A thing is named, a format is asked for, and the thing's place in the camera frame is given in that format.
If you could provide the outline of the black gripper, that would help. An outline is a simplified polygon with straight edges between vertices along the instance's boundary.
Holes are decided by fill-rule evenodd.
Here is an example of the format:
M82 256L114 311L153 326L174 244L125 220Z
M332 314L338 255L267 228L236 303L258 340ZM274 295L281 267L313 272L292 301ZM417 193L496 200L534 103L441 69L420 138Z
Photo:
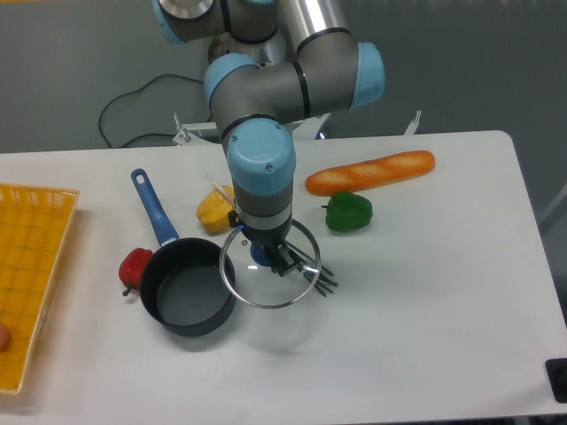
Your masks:
M242 223L240 226L244 236L252 244L262 246L271 272L279 274L280 277L285 277L296 270L301 262L299 255L284 244L291 229L291 222L292 218L289 217L283 224L267 230L254 228L247 223Z

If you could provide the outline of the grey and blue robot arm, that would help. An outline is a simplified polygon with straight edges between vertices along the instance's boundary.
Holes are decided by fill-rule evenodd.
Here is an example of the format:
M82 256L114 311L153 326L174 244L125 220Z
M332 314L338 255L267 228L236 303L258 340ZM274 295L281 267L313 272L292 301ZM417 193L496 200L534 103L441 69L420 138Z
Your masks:
M335 1L157 1L153 9L173 43L228 35L261 46L287 28L281 62L263 65L230 50L210 63L204 88L233 182L237 225L276 274L288 274L299 260L285 242L296 167L287 127L380 98L379 50L354 40Z

